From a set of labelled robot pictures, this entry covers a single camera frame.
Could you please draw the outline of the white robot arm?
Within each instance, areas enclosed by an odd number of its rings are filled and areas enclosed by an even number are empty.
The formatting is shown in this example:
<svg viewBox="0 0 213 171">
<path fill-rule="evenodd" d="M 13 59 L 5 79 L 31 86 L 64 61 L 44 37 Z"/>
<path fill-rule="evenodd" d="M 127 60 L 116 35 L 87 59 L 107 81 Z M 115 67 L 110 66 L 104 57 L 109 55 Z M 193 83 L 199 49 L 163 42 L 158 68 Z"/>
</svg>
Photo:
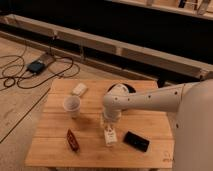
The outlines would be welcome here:
<svg viewBox="0 0 213 171">
<path fill-rule="evenodd" d="M 213 79 L 136 93 L 115 84 L 103 109 L 109 122 L 127 109 L 176 112 L 173 171 L 213 171 Z"/>
</svg>

